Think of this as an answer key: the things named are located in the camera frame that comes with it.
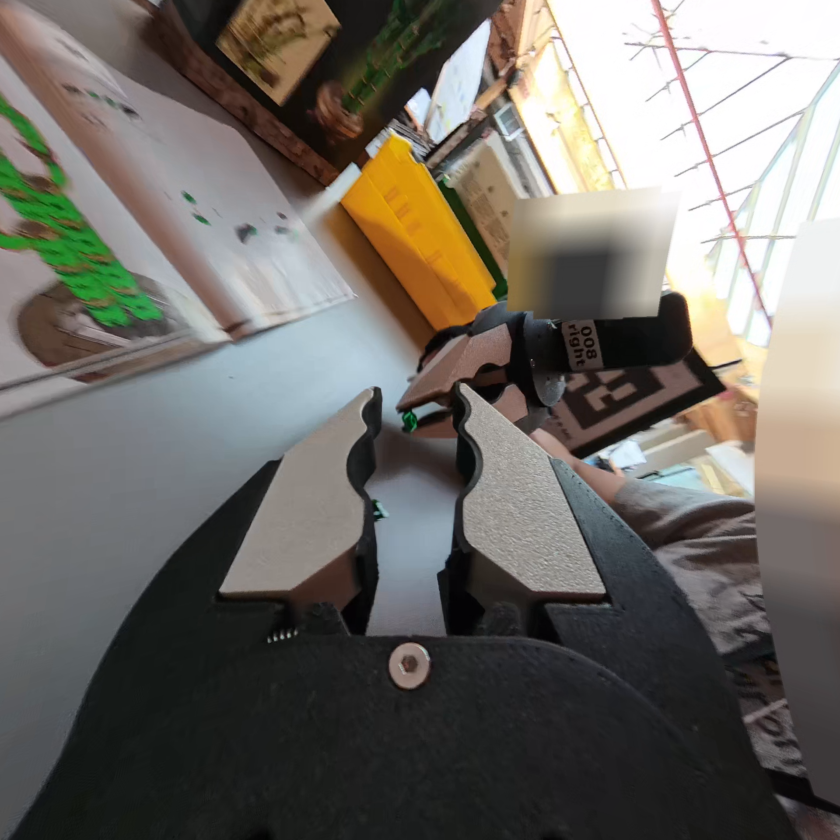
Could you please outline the large window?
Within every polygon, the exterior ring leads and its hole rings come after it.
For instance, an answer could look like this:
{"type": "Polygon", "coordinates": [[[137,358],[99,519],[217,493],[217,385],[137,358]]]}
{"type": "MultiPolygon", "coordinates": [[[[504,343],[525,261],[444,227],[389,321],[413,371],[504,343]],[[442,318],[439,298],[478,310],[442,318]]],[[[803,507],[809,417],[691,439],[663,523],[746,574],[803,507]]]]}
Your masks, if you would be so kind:
{"type": "Polygon", "coordinates": [[[681,196],[671,276],[766,348],[800,227],[838,219],[839,3],[551,8],[627,183],[681,196]]]}

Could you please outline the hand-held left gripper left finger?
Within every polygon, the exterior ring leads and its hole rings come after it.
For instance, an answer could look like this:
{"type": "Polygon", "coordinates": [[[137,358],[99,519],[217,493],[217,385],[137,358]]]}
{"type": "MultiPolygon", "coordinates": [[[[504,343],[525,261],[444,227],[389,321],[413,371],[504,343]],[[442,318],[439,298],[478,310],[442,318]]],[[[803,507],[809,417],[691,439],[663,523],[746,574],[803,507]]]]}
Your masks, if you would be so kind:
{"type": "Polygon", "coordinates": [[[289,449],[270,480],[219,595],[278,602],[301,620],[331,604],[365,635],[379,581],[373,500],[382,391],[363,389],[289,449]]]}

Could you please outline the green plastic bin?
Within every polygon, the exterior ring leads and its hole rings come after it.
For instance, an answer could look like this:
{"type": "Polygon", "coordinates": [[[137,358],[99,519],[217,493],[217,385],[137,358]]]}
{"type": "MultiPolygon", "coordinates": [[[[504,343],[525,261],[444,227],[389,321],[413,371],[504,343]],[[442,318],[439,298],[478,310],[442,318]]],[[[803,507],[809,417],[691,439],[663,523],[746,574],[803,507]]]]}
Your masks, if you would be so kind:
{"type": "Polygon", "coordinates": [[[445,201],[458,219],[461,227],[464,229],[465,234],[475,249],[478,257],[486,267],[491,278],[494,280],[495,286],[492,293],[495,299],[498,301],[506,300],[508,296],[508,281],[502,274],[495,257],[492,255],[485,239],[483,239],[476,223],[469,215],[466,206],[462,202],[456,190],[449,184],[449,179],[446,175],[438,177],[436,184],[445,201]]]}

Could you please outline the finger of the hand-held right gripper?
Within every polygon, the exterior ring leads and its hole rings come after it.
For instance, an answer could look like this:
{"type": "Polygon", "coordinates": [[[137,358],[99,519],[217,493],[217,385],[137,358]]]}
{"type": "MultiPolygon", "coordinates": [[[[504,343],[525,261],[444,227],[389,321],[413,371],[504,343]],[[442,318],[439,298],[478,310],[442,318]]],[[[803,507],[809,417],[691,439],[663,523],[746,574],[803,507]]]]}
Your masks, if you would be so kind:
{"type": "MultiPolygon", "coordinates": [[[[469,387],[512,423],[529,416],[526,397],[514,384],[470,385],[469,387]]],[[[456,437],[452,409],[441,408],[420,417],[413,434],[420,438],[456,437]]]]}
{"type": "Polygon", "coordinates": [[[448,341],[423,369],[415,374],[395,409],[399,413],[424,406],[448,406],[458,382],[471,382],[487,368],[495,374],[510,362],[512,339],[501,324],[477,335],[462,334],[448,341]]]}

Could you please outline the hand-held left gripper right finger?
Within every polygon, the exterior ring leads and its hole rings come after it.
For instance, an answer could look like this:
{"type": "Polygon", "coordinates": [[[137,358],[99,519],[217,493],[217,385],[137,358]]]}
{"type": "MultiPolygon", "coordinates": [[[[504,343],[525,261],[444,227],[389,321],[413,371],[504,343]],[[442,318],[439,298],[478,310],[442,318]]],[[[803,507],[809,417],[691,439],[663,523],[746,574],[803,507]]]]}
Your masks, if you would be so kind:
{"type": "Polygon", "coordinates": [[[438,574],[448,635],[497,605],[526,629],[546,605],[605,606],[596,567],[550,455],[466,384],[452,392],[456,465],[451,553],[438,574]]]}

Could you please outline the white wall board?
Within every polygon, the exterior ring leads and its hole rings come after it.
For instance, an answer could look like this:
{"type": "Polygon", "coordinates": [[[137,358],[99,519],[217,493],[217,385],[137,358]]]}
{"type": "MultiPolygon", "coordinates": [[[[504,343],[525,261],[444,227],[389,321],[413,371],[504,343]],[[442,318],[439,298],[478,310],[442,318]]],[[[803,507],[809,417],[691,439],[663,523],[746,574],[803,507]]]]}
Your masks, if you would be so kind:
{"type": "Polygon", "coordinates": [[[424,122],[432,144],[441,143],[468,120],[479,93],[489,37],[487,19],[441,69],[424,122]]]}

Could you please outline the yellow plastic bin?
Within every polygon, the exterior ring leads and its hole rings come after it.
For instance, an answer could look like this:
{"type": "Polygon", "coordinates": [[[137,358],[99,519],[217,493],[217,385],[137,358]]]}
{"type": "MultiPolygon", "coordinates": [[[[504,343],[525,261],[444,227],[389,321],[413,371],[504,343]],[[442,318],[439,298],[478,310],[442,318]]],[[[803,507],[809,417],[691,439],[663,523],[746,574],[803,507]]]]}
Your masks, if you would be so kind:
{"type": "Polygon", "coordinates": [[[341,205],[435,330],[496,303],[496,282],[408,140],[384,142],[341,205]]]}

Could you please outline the person's right forearm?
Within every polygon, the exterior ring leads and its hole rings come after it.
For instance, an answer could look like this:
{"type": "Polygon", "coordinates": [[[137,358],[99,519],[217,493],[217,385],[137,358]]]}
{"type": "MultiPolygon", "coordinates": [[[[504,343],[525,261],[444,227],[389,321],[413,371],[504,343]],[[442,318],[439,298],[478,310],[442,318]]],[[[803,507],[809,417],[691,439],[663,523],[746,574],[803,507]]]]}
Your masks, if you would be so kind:
{"type": "Polygon", "coordinates": [[[540,446],[646,543],[725,661],[740,665],[774,654],[753,500],[618,476],[572,456],[550,436],[540,446]]]}

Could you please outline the dark lego set box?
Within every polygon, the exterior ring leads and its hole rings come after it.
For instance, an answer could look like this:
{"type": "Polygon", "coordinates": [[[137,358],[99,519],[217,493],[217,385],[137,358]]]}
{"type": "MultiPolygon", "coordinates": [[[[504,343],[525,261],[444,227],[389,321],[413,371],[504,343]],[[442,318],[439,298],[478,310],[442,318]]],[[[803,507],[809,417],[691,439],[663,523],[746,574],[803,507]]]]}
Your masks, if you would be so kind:
{"type": "Polygon", "coordinates": [[[163,57],[328,186],[498,1],[166,1],[163,57]]]}

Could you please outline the open lego instruction booklet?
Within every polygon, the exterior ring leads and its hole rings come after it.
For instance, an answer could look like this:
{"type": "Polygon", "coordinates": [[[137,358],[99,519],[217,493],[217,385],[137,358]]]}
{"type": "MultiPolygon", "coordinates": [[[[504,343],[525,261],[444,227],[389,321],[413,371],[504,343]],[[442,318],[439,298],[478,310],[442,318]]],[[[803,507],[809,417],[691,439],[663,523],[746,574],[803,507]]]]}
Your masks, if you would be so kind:
{"type": "Polygon", "coordinates": [[[2,2],[1,414],[355,294],[248,143],[2,2]]]}

